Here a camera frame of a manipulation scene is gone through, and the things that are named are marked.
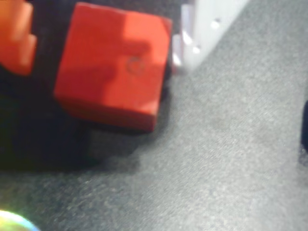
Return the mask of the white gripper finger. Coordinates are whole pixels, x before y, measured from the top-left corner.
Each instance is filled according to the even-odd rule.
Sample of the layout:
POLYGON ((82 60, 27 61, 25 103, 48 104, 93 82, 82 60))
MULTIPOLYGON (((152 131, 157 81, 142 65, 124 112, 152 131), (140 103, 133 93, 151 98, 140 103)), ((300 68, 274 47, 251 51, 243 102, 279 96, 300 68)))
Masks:
POLYGON ((213 51, 249 0, 190 0, 181 5, 180 31, 172 36, 177 75, 196 69, 213 51))

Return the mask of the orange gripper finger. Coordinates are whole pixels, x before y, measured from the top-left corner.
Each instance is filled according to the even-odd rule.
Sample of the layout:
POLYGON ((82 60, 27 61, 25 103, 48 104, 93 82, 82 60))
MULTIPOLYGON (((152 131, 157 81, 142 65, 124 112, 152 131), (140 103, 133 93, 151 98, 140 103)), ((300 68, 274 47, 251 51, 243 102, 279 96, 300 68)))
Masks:
POLYGON ((0 65, 27 76, 31 73, 37 37, 31 33, 34 7, 25 0, 0 2, 0 65))

